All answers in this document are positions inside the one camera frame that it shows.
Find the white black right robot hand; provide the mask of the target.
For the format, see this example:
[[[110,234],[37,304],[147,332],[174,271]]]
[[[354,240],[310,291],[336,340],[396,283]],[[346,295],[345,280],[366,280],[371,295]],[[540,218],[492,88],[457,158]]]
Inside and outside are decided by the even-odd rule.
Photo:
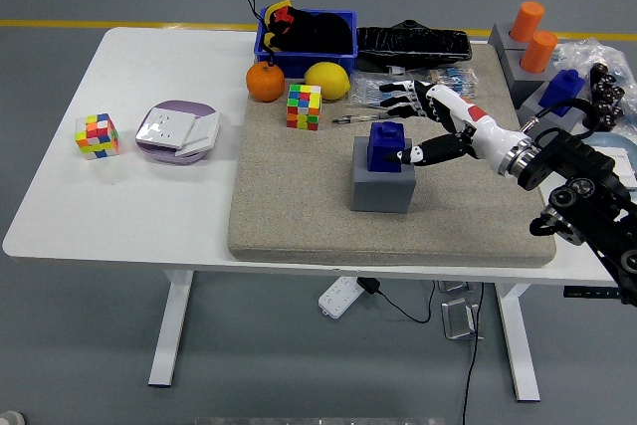
[[[387,154],[388,161],[427,166],[468,154],[487,160],[495,172],[506,175],[513,171],[514,162],[523,151],[531,147],[526,134],[500,127],[479,106],[444,85],[399,81],[379,89],[391,94],[380,103],[389,116],[427,117],[447,130],[445,135]]]

